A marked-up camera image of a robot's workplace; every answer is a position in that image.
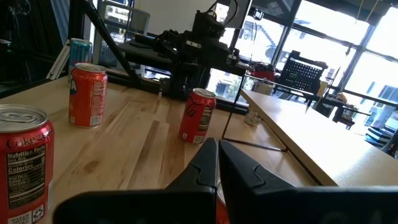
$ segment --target wooden table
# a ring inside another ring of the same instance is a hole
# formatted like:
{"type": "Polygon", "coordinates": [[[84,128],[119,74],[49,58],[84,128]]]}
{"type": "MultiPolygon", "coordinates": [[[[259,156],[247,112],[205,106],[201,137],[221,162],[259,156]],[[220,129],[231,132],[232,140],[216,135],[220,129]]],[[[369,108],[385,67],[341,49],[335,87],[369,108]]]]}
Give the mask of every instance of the wooden table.
{"type": "MultiPolygon", "coordinates": [[[[110,83],[104,123],[78,128],[67,120],[68,92],[67,78],[61,78],[0,100],[40,108],[53,122],[53,208],[91,190],[164,188],[200,148],[177,136],[184,102],[110,83]]],[[[215,110],[208,137],[220,139],[227,119],[228,112],[215,110]]],[[[233,116],[226,136],[283,147],[268,127],[248,126],[239,115],[233,116]]],[[[316,184],[290,153],[236,146],[296,186],[316,184]]],[[[51,215],[40,223],[51,223],[51,215]]]]}
{"type": "Polygon", "coordinates": [[[398,161],[305,105],[241,92],[323,185],[398,185],[398,161]]]}

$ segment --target coke zero can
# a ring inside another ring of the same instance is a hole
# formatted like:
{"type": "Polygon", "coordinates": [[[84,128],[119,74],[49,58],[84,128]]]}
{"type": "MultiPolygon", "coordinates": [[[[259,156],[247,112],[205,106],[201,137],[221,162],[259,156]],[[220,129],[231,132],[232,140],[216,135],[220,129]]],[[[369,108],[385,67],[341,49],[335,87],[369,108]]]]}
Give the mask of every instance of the coke zero can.
{"type": "Polygon", "coordinates": [[[36,223],[51,207],[54,128],[45,112],[0,105],[0,224],[36,223]]]}
{"type": "Polygon", "coordinates": [[[178,135],[189,143],[203,143],[215,107],[214,93],[194,88],[189,94],[178,135]]]}

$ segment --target black chair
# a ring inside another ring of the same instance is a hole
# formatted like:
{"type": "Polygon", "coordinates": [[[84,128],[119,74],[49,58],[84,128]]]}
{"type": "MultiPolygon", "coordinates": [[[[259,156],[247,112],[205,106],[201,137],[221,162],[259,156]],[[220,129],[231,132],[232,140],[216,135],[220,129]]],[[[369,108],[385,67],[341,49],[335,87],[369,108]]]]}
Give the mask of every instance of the black chair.
{"type": "Polygon", "coordinates": [[[320,77],[327,68],[325,62],[316,62],[300,57],[300,52],[293,50],[280,75],[279,83],[316,95],[320,87],[320,77]]]}

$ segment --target soda can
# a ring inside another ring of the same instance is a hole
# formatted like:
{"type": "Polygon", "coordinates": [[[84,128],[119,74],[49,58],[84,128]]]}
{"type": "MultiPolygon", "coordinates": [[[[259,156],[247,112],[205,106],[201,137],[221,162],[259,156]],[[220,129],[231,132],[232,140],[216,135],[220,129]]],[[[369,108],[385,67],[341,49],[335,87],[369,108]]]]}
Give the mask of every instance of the soda can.
{"type": "Polygon", "coordinates": [[[68,81],[72,79],[72,70],[77,63],[91,63],[93,44],[88,40],[77,38],[70,39],[70,57],[68,68],[68,81]]]}
{"type": "Polygon", "coordinates": [[[54,128],[47,114],[0,105],[0,223],[37,223],[52,204],[54,128]]]}
{"type": "Polygon", "coordinates": [[[214,93],[202,88],[194,88],[189,94],[178,135],[189,143],[203,143],[215,107],[216,95],[214,93]]]}
{"type": "Polygon", "coordinates": [[[69,122],[80,127],[102,123],[108,76],[105,68],[78,63],[72,71],[69,95],[69,122]]]}

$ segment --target blue can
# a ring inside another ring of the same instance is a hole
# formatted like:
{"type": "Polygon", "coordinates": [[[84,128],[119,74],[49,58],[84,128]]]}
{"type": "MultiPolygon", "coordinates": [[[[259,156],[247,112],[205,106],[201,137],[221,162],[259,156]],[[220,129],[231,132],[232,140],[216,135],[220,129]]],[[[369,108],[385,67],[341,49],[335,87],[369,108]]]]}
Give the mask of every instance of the blue can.
{"type": "Polygon", "coordinates": [[[69,82],[72,79],[72,70],[75,68],[77,63],[92,63],[92,49],[93,44],[88,40],[77,38],[70,39],[70,57],[68,69],[69,82]]]}

